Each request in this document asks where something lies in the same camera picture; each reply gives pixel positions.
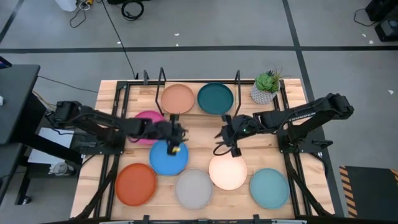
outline gray plate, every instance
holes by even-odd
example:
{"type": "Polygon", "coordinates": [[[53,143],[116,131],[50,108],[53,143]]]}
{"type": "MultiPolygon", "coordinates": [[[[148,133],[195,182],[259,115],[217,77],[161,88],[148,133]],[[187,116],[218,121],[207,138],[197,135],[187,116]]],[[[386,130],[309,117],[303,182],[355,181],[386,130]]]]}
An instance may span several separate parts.
{"type": "Polygon", "coordinates": [[[175,195],[184,208],[201,209],[213,197],[213,183],[206,172],[200,169],[188,169],[177,177],[175,195]]]}

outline gray floor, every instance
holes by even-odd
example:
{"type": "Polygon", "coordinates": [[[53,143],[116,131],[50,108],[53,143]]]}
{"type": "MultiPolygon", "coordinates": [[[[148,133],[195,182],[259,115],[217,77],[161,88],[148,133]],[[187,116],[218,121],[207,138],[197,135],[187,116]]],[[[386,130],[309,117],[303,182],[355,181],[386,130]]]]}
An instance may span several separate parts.
{"type": "MultiPolygon", "coordinates": [[[[353,22],[355,10],[369,0],[289,0],[301,46],[372,46],[382,43],[372,27],[353,22]]],[[[17,0],[0,2],[0,28],[17,0]]],[[[136,22],[125,21],[120,9],[107,5],[126,47],[278,45],[293,46],[280,0],[151,0],[136,22]]],[[[54,1],[25,0],[0,43],[1,49],[120,48],[102,5],[86,12],[87,20],[69,27],[75,12],[63,12],[54,1]]],[[[364,12],[358,19],[369,23],[364,12]]],[[[160,67],[169,78],[230,78],[240,69],[252,78],[274,65],[286,77],[301,78],[294,51],[229,50],[128,52],[135,72],[144,69],[155,78],[160,67]]],[[[124,53],[2,54],[12,63],[35,63],[40,75],[97,90],[101,80],[132,79],[124,53]]],[[[395,51],[303,52],[316,98],[327,93],[346,95],[355,107],[346,121],[324,125],[333,168],[340,165],[398,169],[394,130],[398,123],[397,56],[395,51]],[[388,90],[397,91],[391,95],[388,90]]],[[[35,90],[47,101],[79,100],[94,106],[94,93],[76,91],[39,79],[35,90]]],[[[0,206],[4,223],[42,223],[65,220],[70,213],[76,180],[35,180],[30,205],[13,205],[18,174],[0,206]]],[[[340,180],[336,180],[341,192],[340,180]]]]}

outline succulent plant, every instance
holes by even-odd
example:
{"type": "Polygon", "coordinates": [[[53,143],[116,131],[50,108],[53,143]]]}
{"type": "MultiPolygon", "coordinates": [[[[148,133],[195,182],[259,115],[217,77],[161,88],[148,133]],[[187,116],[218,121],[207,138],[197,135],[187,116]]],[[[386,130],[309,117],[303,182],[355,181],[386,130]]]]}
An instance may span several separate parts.
{"type": "Polygon", "coordinates": [[[269,93],[275,93],[278,89],[278,82],[281,78],[280,72],[275,68],[268,72],[261,73],[256,78],[256,86],[260,91],[267,91],[269,93]]]}

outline potted plant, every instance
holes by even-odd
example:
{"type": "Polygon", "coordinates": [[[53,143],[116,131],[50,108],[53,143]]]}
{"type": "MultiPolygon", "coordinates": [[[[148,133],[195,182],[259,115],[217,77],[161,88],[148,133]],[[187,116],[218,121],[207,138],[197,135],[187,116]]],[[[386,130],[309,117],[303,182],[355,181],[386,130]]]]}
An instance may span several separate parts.
{"type": "Polygon", "coordinates": [[[276,68],[260,74],[251,90],[251,98],[258,104],[272,102],[272,99],[278,94],[281,77],[276,68]]]}

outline black desk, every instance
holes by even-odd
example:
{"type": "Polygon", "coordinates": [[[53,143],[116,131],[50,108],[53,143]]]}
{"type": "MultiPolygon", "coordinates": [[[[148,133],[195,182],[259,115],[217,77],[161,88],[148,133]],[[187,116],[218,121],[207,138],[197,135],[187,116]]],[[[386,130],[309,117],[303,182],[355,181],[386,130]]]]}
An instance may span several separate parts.
{"type": "Polygon", "coordinates": [[[0,106],[0,177],[9,175],[0,180],[0,203],[17,166],[28,165],[23,155],[26,146],[65,159],[73,167],[81,165],[80,153],[36,135],[46,111],[32,93],[39,70],[38,65],[13,65],[0,70],[0,96],[4,98],[0,106]]]}

